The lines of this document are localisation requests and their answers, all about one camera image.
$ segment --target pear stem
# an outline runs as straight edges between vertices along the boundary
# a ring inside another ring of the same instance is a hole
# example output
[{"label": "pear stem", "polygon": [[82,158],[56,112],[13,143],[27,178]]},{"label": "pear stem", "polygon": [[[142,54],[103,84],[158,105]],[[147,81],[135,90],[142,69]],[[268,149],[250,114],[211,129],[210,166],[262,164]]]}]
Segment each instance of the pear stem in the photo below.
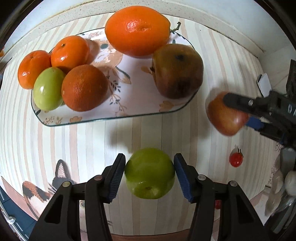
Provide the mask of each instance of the pear stem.
[{"label": "pear stem", "polygon": [[181,23],[178,22],[177,24],[178,24],[178,26],[177,26],[176,28],[174,28],[174,29],[171,29],[171,30],[170,30],[170,33],[174,32],[174,31],[176,31],[176,30],[179,30],[179,28],[180,28],[180,26],[181,26]]}]

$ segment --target pear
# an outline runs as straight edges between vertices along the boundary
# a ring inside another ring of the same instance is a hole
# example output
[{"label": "pear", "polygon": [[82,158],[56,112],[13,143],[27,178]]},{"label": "pear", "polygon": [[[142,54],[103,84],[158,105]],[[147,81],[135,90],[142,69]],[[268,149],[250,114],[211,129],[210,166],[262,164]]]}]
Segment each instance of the pear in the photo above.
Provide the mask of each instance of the pear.
[{"label": "pear", "polygon": [[160,94],[178,99],[198,91],[203,68],[202,58],[191,46],[168,44],[154,52],[150,69]]}]

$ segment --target robotic arm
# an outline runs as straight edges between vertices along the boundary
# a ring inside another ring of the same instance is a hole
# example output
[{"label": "robotic arm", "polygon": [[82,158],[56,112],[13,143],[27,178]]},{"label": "robotic arm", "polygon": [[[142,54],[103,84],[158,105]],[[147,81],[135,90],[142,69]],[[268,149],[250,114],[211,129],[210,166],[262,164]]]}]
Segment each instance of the robotic arm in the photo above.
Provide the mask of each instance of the robotic arm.
[{"label": "robotic arm", "polygon": [[252,115],[247,126],[285,147],[296,149],[296,104],[288,98],[270,91],[268,97],[256,99],[228,93],[223,101],[230,108]]}]

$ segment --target plate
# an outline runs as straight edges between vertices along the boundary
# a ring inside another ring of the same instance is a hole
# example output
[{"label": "plate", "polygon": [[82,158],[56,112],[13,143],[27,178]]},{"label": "plate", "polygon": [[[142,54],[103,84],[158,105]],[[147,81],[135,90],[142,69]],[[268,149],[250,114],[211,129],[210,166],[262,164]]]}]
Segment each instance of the plate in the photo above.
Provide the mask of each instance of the plate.
[{"label": "plate", "polygon": [[[177,111],[186,106],[196,93],[182,99],[168,99],[157,90],[151,74],[152,56],[133,58],[115,50],[108,42],[104,28],[90,30],[79,36],[90,44],[89,63],[99,68],[109,81],[104,102],[85,112],[61,105],[52,111],[40,110],[33,100],[31,105],[37,118],[46,126],[62,126],[90,121],[151,115]],[[177,32],[170,34],[168,43],[192,44]]]}]

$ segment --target striped surface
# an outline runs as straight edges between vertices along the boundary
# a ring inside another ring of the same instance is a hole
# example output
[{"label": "striped surface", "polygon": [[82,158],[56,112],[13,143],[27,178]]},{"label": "striped surface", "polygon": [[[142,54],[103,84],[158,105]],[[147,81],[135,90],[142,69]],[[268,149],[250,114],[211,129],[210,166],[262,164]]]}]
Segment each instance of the striped surface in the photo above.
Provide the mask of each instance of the striped surface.
[{"label": "striped surface", "polygon": [[[204,82],[184,109],[170,114],[125,118],[50,128],[31,109],[30,91],[17,81],[17,68],[33,50],[50,51],[63,37],[104,26],[111,14],[75,20],[44,33],[18,51],[5,70],[0,90],[0,171],[22,194],[23,181],[47,191],[59,159],[68,164],[72,179],[86,182],[111,165],[117,153],[131,154],[145,147],[162,149],[172,158],[181,152],[188,164],[214,181],[236,180],[249,198],[264,189],[272,165],[273,142],[250,129],[227,138],[209,123],[205,103],[218,90],[251,97],[259,95],[256,78],[262,74],[257,58],[225,36],[190,20],[168,16],[172,26],[182,22],[181,34],[203,58]],[[244,162],[229,165],[229,154],[239,145]],[[183,198],[178,181],[158,200],[132,196],[124,179],[117,198],[106,205],[111,232],[152,235],[190,227],[194,205]]]}]

